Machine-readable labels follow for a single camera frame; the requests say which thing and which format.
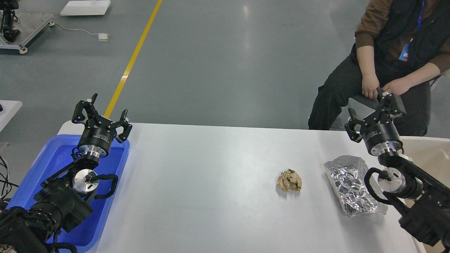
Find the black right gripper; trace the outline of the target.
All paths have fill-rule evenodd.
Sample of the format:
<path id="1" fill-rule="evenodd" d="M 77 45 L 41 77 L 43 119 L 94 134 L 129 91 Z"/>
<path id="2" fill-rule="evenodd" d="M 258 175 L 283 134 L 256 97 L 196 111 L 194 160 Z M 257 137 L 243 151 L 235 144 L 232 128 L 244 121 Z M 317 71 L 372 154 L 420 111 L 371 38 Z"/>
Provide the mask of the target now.
<path id="1" fill-rule="evenodd" d="M 384 92 L 377 88 L 378 106 L 373 113 L 373 120 L 360 120 L 355 109 L 349 108 L 350 118 L 344 128 L 350 140 L 360 143 L 364 140 L 367 152 L 372 156 L 379 156 L 385 152 L 403 150 L 403 142 L 394 125 L 394 119 L 406 115 L 406 109 L 400 96 L 395 93 Z M 360 125 L 360 133 L 355 127 Z"/>

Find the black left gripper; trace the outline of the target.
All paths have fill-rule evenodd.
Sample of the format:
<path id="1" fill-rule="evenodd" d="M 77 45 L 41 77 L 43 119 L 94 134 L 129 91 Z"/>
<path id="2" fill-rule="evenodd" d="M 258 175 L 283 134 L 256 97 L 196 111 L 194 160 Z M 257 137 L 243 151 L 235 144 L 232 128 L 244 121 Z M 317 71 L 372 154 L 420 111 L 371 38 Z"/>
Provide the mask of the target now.
<path id="1" fill-rule="evenodd" d="M 109 119 L 101 120 L 94 106 L 97 96 L 98 94 L 94 93 L 90 99 L 81 100 L 75 106 L 72 123 L 85 125 L 77 149 L 82 152 L 96 150 L 99 154 L 109 154 L 113 140 L 118 143 L 126 141 L 133 125 L 128 122 L 127 109 L 122 111 L 120 119 L 116 122 Z"/>

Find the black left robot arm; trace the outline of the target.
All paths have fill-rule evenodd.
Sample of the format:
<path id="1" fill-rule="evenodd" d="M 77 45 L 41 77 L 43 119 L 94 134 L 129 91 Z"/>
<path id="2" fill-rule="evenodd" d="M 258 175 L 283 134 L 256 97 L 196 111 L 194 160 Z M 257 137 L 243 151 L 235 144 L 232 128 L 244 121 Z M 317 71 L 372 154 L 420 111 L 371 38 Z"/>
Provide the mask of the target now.
<path id="1" fill-rule="evenodd" d="M 61 230 L 71 232 L 93 212 L 92 200 L 106 200 L 114 195 L 119 177 L 97 174 L 100 159 L 107 157 L 116 140 L 127 140 L 132 125 L 124 109 L 116 122 L 95 109 L 97 94 L 76 104 L 72 123 L 84 125 L 72 162 L 42 181 L 29 209 L 19 206 L 1 212 L 1 250 L 7 253 L 58 253 L 67 249 L 76 253 L 71 243 L 59 243 Z"/>

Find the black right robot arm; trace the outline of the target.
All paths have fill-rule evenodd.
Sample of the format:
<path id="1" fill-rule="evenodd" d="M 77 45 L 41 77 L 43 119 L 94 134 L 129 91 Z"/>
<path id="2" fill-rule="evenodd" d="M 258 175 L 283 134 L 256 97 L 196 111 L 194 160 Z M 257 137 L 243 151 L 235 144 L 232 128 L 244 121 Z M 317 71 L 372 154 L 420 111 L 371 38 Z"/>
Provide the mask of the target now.
<path id="1" fill-rule="evenodd" d="M 449 188 L 415 165 L 403 154 L 403 142 L 394 118 L 406 115 L 400 96 L 377 88 L 375 111 L 358 119 L 350 108 L 345 125 L 349 138 L 365 143 L 367 152 L 385 168 L 370 168 L 364 183 L 370 195 L 380 203 L 392 205 L 400 214 L 399 224 L 421 243 L 450 246 Z"/>

